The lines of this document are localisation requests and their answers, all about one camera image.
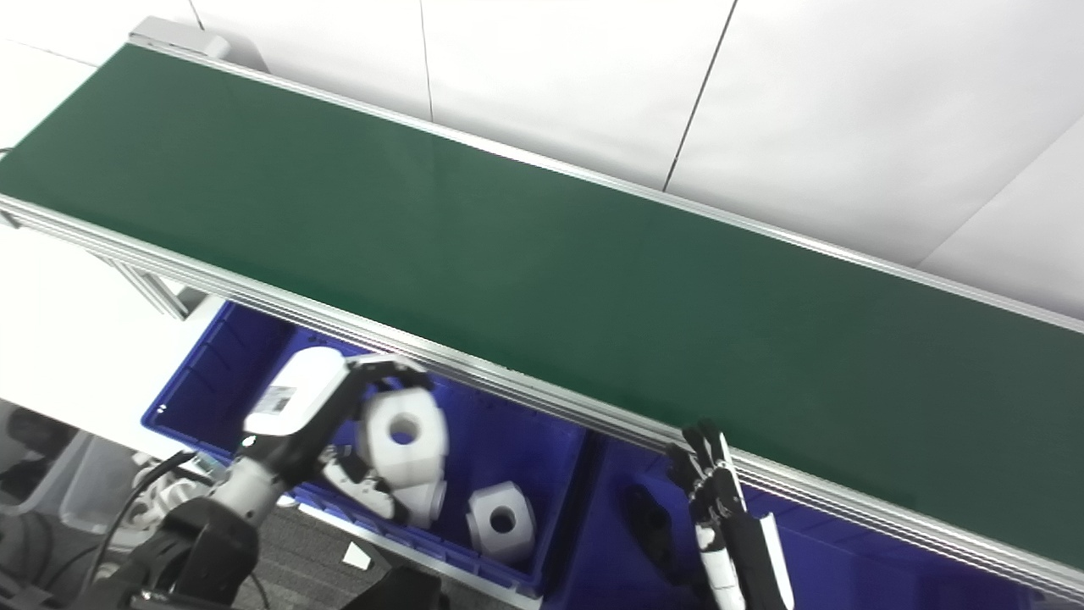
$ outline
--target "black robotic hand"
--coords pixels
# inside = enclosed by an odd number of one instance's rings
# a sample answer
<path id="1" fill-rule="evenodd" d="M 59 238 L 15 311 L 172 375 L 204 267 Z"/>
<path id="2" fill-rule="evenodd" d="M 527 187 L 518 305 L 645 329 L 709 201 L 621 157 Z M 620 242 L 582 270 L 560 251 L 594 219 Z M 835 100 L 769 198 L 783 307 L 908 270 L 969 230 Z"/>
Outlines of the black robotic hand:
<path id="1" fill-rule="evenodd" d="M 688 495 L 715 603 L 721 610 L 792 610 L 775 518 L 749 514 L 726 438 L 710 420 L 682 434 L 688 449 L 667 447 L 668 475 Z"/>

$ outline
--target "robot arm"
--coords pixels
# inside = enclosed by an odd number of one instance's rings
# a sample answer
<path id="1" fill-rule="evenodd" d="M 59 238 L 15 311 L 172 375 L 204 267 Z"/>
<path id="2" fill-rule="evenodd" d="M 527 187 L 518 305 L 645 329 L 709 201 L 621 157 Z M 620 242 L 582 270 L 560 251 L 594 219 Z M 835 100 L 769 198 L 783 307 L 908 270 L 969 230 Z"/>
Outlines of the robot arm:
<path id="1" fill-rule="evenodd" d="M 793 610 L 775 517 L 752 517 L 726 439 L 709 420 L 683 431 L 694 455 L 671 444 L 670 479 L 689 498 L 700 559 L 720 610 Z"/>
<path id="2" fill-rule="evenodd" d="M 339 427 L 358 417 L 363 397 L 370 390 L 396 392 L 392 381 L 402 389 L 433 388 L 422 367 L 398 355 L 344 359 L 320 348 L 296 354 L 246 418 L 224 480 L 170 511 L 116 573 L 94 583 L 72 608 L 160 606 L 167 597 L 175 607 L 229 606 L 256 567 L 257 528 L 283 493 L 321 472 L 377 515 L 405 521 L 405 509 L 376 472 L 331 446 Z"/>

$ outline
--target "blue crate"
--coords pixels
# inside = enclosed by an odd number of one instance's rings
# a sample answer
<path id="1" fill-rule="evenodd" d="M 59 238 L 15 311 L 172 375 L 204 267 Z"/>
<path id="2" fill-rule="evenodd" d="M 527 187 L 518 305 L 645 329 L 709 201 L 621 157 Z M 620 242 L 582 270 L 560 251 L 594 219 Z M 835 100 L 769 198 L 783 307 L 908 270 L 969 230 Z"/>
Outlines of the blue crate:
<path id="1" fill-rule="evenodd" d="M 228 302 L 143 417 L 143 426 L 228 460 L 245 416 L 294 353 L 327 346 L 352 356 L 364 350 Z M 380 533 L 528 596 L 544 593 L 549 549 L 565 527 L 565 497 L 577 480 L 586 431 L 534 410 L 435 377 L 450 438 L 443 509 L 428 531 L 376 518 L 330 486 L 297 488 L 299 501 Z M 351 444 L 354 425 L 336 434 Z M 532 557 L 505 566 L 470 548 L 467 499 L 478 489 L 513 481 L 537 521 Z"/>
<path id="2" fill-rule="evenodd" d="M 619 498 L 640 484 L 670 514 L 674 559 L 702 575 L 684 495 L 664 457 L 612 439 L 599 442 L 590 496 L 562 581 L 543 610 L 698 610 L 647 560 L 621 517 Z M 776 514 L 799 610 L 1027 610 L 1030 589 L 853 523 L 747 489 L 753 514 Z"/>

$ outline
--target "white wall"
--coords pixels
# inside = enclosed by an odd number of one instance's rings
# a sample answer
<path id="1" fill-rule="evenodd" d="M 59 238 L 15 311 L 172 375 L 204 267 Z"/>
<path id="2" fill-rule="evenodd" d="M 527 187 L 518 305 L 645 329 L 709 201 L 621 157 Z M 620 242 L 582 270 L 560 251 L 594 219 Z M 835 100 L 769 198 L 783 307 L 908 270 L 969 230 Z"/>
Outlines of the white wall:
<path id="1" fill-rule="evenodd" d="M 730 9 L 0 0 L 0 38 L 98 65 L 198 16 L 272 73 L 1084 316 L 1084 184 L 1048 158 L 1084 166 L 1084 4 L 739 0 L 706 78 Z"/>
<path id="2" fill-rule="evenodd" d="M 94 68 L 0 40 L 0 147 L 15 145 Z"/>

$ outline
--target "conveyor belt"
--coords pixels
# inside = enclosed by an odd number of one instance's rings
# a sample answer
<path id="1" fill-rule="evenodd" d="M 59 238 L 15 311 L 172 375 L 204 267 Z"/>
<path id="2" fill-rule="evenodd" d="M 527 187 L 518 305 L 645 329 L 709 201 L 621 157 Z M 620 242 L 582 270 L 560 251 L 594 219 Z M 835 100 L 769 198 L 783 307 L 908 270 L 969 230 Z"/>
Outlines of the conveyor belt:
<path id="1" fill-rule="evenodd" d="M 647 446 L 713 417 L 765 490 L 1084 599 L 1075 321 L 150 42 L 0 159 L 0 193 Z"/>

